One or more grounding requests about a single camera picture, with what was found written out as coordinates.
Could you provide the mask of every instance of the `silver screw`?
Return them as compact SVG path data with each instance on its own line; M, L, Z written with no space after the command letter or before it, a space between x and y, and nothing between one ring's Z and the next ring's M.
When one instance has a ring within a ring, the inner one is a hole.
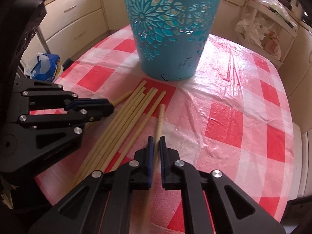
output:
M137 160L131 160L131 161L129 162L129 165L132 166L132 167L137 167L139 164L140 164L140 163L139 163L139 161L137 161Z
M214 171L213 171L213 176L214 176L215 178L220 178L220 177L222 176L222 172L219 171L219 170L214 170Z
M21 115L21 116L19 117L19 120L20 120L20 121L25 121L25 120L27 120L26 115Z
M75 132L76 134L81 134L81 133L82 133L82 129L76 127L76 128L74 128L74 132Z
M174 162L174 164L177 167L182 167L182 166L185 165L184 161L182 161L182 160L177 160L177 161Z
M91 176L92 176L93 178L99 178L99 177L102 176L102 172L101 172L101 171L94 171L94 172L91 174Z

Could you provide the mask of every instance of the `drawer handle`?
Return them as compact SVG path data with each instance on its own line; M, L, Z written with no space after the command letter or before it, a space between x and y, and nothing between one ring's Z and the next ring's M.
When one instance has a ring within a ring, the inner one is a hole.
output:
M83 33L81 33L81 34L79 34L77 37L74 37L74 40L75 39L77 39L77 38L79 38L81 35L83 35L85 33L85 31L83 32Z
M68 12L68 11L71 11L73 8L75 8L77 5L74 5L74 6L72 6L72 7L70 7L69 9L67 9L67 10L64 10L64 13L66 13L66 12Z

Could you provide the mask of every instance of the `table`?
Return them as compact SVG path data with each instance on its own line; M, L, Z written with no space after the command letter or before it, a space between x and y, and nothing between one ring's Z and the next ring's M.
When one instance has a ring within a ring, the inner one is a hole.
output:
M272 63L236 43L210 35L194 76L180 82L156 81L140 69L127 26L87 51L57 83L80 97L113 101L142 80L147 81L147 90L155 87L158 94L167 92L162 100L166 104L163 135L167 146L201 171L221 170L280 221L292 179L293 127L287 97ZM154 135L157 111L125 161L133 159L135 151L146 146L148 136ZM52 205L65 195L64 187L111 119L92 126L81 149L36 177ZM141 195L142 191L135 191L133 196L133 233L139 221ZM161 188L159 166L151 207L150 233L184 232L180 192Z

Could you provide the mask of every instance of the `cabinet door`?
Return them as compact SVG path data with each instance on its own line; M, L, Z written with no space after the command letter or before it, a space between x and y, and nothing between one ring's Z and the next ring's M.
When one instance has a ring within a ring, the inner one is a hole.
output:
M55 0L46 5L46 16L40 24L45 40L77 19L101 8L100 0Z
M22 64L28 65L29 63L34 63L38 53L46 53L46 51L36 34L29 42L28 47L21 57Z
M124 0L103 0L109 30L119 30L130 24Z
M60 56L60 63L71 58L87 44L107 32L101 9L84 16L52 36L46 43L52 54Z
M294 44L278 70L287 97L303 80L312 63L312 33L300 27Z

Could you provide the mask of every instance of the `teal trash can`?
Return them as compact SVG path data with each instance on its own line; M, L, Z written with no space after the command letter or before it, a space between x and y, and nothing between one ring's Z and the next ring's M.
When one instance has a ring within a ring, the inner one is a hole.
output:
M165 81L191 77L220 0L125 0L142 70Z

